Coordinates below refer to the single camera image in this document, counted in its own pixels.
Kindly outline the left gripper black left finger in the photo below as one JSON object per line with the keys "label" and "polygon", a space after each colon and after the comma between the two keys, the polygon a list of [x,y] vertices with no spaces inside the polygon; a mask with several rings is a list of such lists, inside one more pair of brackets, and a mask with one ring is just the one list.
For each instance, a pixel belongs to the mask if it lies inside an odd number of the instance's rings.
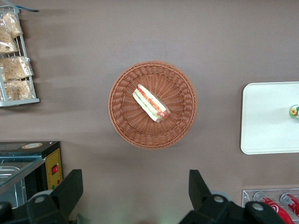
{"label": "left gripper black left finger", "polygon": [[50,193],[32,197],[24,205],[12,208],[0,203],[2,224],[68,224],[69,216],[83,195],[82,170],[72,170]]}

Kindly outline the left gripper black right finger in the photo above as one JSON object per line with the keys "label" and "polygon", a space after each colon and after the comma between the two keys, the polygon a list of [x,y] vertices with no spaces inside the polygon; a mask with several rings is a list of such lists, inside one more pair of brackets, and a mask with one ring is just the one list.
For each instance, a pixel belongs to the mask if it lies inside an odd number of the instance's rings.
{"label": "left gripper black right finger", "polygon": [[288,213],[276,212],[263,202],[240,207],[226,197],[212,194],[198,170],[189,170],[189,198],[193,210],[181,224],[291,224]]}

